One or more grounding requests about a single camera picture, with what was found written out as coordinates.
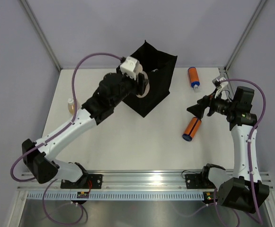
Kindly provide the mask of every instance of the orange bottle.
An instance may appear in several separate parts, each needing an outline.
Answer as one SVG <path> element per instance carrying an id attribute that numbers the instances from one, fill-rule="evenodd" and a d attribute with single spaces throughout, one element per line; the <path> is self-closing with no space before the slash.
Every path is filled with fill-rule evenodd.
<path id="1" fill-rule="evenodd" d="M 188 69 L 188 77 L 190 81 L 190 85 L 194 90 L 197 90 L 200 86 L 197 70 L 195 67 L 190 67 Z"/>
<path id="2" fill-rule="evenodd" d="M 197 117 L 192 118 L 192 120 L 190 121 L 188 127 L 186 128 L 186 130 L 183 134 L 184 140 L 191 141 L 193 139 L 197 130 L 199 129 L 201 122 L 202 121 L 200 119 L 198 119 Z"/>

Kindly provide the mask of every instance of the black fabric box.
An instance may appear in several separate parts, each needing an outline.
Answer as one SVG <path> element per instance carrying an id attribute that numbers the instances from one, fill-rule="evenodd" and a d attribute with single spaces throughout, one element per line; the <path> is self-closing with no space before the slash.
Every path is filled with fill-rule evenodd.
<path id="1" fill-rule="evenodd" d="M 158 51 L 146 41 L 131 56 L 139 60 L 143 71 L 147 73 L 150 90 L 144 98 L 130 94 L 123 102 L 145 117 L 170 94 L 169 88 L 177 56 Z"/>

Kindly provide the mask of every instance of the black mounting plate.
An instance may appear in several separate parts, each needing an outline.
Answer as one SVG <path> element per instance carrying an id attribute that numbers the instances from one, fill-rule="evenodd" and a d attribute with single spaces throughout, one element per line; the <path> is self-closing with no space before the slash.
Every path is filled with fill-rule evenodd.
<path id="1" fill-rule="evenodd" d="M 213 192 L 203 192 L 203 195 L 204 195 L 204 200 L 203 200 L 204 204 L 214 203 L 214 199 L 213 199 L 214 193 Z"/>
<path id="2" fill-rule="evenodd" d="M 101 185 L 103 183 L 103 175 L 89 174 L 87 182 L 82 187 L 79 187 L 76 183 L 62 180 L 61 189 L 89 189 L 88 181 L 91 181 L 92 183 L 91 189 L 101 189 Z"/>
<path id="3" fill-rule="evenodd" d="M 185 182 L 187 189 L 215 189 L 213 183 L 205 183 L 201 174 L 185 174 Z"/>

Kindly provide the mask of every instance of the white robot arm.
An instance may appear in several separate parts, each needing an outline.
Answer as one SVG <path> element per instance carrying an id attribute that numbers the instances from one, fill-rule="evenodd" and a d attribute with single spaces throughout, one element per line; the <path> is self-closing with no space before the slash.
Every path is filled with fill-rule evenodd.
<path id="1" fill-rule="evenodd" d="M 205 185 L 213 184 L 219 191 L 218 203 L 222 206 L 254 213 L 255 207 L 251 193 L 250 166 L 248 159 L 248 143 L 251 142 L 252 175 L 254 179 L 256 199 L 260 206 L 269 195 L 269 186 L 261 183 L 261 177 L 257 166 L 256 134 L 253 131 L 251 141 L 248 140 L 253 126 L 257 122 L 255 114 L 250 113 L 254 90 L 248 87 L 238 87 L 233 100 L 222 99 L 221 91 L 228 82 L 221 83 L 225 78 L 213 80 L 215 91 L 197 101 L 197 105 L 187 108 L 197 118 L 202 119 L 204 110 L 209 107 L 207 116 L 218 112 L 227 116 L 230 131 L 234 142 L 234 170 L 230 177 L 221 166 L 207 164 L 200 173 L 201 181 Z"/>
<path id="2" fill-rule="evenodd" d="M 27 139 L 22 144 L 23 153 L 40 144 L 44 144 L 23 160 L 39 183 L 46 183 L 53 178 L 84 185 L 88 178 L 87 171 L 79 163 L 59 161 L 56 156 L 82 133 L 100 124 L 114 112 L 114 108 L 130 93 L 144 96 L 149 91 L 147 75 L 142 71 L 138 60 L 127 57 L 118 67 L 117 73 L 108 73 L 99 83 L 99 87 L 82 108 L 77 111 L 74 120 L 69 119 L 49 135 L 34 143 Z"/>

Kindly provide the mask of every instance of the white tabletop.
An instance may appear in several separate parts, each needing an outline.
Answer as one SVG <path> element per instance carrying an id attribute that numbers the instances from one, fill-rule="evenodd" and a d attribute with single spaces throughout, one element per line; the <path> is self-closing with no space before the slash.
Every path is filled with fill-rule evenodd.
<path id="1" fill-rule="evenodd" d="M 121 102 L 114 114 L 78 137 L 57 159 L 79 162 L 87 170 L 201 169 L 207 163 L 233 169 L 234 148 L 225 116 L 205 116 L 193 140 L 182 139 L 193 117 L 186 108 L 213 92 L 212 80 L 219 76 L 217 68 L 197 68 L 201 85 L 196 93 L 189 86 L 186 71 L 175 68 L 170 95 L 145 118 Z M 78 70 L 75 90 L 80 104 L 92 96 L 109 72 L 115 69 Z M 72 73 L 61 71 L 44 135 L 71 117 L 67 100 L 72 97 Z"/>

